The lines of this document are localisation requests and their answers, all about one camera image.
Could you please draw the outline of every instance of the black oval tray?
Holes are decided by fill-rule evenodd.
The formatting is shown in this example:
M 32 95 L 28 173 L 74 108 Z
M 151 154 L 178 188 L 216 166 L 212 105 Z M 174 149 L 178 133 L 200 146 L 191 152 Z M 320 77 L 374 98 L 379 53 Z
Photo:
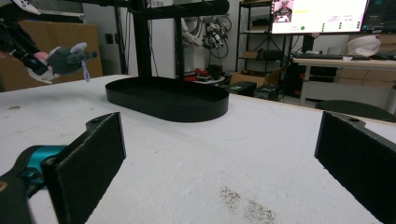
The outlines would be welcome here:
M 219 87 L 167 77 L 130 77 L 106 85 L 115 105 L 175 122 L 200 122 L 227 113 L 229 93 Z

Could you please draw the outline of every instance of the computer monitor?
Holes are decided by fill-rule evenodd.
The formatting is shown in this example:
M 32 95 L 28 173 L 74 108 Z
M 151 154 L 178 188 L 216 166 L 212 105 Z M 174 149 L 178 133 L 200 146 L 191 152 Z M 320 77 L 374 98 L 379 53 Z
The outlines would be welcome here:
M 368 34 L 395 34 L 396 1 L 371 0 L 364 15 L 361 31 Z
M 368 1 L 272 0 L 270 32 L 274 35 L 358 33 Z

